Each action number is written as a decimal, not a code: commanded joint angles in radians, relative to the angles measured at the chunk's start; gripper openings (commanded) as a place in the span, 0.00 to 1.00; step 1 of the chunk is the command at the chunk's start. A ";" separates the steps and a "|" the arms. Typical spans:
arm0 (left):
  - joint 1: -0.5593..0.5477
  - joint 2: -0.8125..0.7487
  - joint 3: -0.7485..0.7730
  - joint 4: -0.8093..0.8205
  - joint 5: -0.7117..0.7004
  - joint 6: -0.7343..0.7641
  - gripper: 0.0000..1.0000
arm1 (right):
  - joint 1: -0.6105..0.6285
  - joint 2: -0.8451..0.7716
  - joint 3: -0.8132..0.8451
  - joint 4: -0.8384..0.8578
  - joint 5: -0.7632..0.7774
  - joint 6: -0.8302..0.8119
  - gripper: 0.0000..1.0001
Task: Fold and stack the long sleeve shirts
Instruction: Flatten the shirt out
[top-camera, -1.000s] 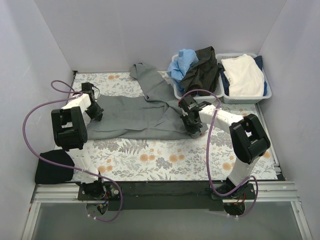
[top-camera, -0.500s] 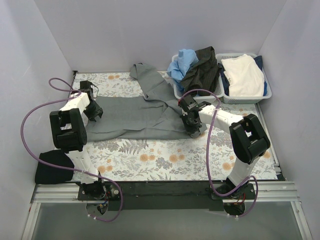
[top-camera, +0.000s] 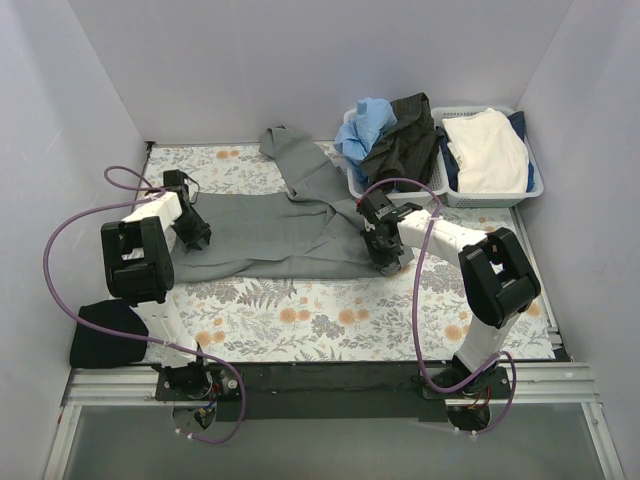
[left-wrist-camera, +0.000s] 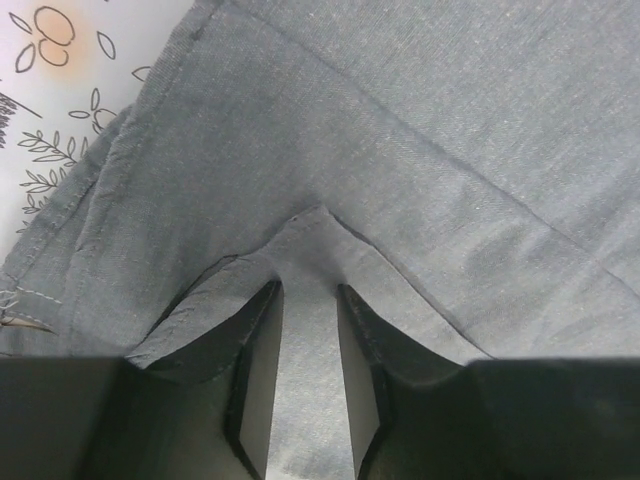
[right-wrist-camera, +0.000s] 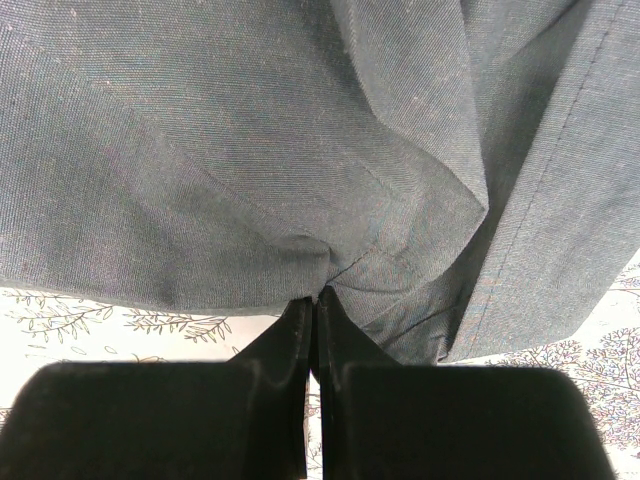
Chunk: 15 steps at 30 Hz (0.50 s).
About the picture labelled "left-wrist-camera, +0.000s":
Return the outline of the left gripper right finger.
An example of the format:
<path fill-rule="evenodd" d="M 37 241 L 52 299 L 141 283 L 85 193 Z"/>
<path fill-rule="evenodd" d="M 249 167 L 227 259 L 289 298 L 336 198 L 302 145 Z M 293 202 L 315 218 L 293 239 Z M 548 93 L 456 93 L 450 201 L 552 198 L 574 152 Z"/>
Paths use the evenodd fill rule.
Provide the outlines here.
<path fill-rule="evenodd" d="M 635 358 L 456 364 L 350 286 L 337 319 L 359 479 L 635 479 Z"/>

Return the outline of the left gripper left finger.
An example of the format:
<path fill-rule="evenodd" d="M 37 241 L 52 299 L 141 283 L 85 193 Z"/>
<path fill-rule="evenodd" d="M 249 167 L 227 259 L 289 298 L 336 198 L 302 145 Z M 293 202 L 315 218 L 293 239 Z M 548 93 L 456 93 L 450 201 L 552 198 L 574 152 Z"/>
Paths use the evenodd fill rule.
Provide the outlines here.
<path fill-rule="evenodd" d="M 116 357 L 1 363 L 5 479 L 262 479 L 283 320 L 266 283 L 145 368 Z"/>

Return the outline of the grey long sleeve shirt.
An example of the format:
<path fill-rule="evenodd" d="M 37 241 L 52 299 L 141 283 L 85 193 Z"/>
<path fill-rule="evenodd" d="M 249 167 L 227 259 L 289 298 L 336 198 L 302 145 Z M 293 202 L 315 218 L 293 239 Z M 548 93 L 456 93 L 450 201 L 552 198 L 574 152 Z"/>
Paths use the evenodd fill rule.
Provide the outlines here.
<path fill-rule="evenodd" d="M 335 289 L 460 363 L 639 352 L 635 1 L 198 1 L 1 271 L 146 367 L 284 286 L 271 479 L 354 475 Z"/>

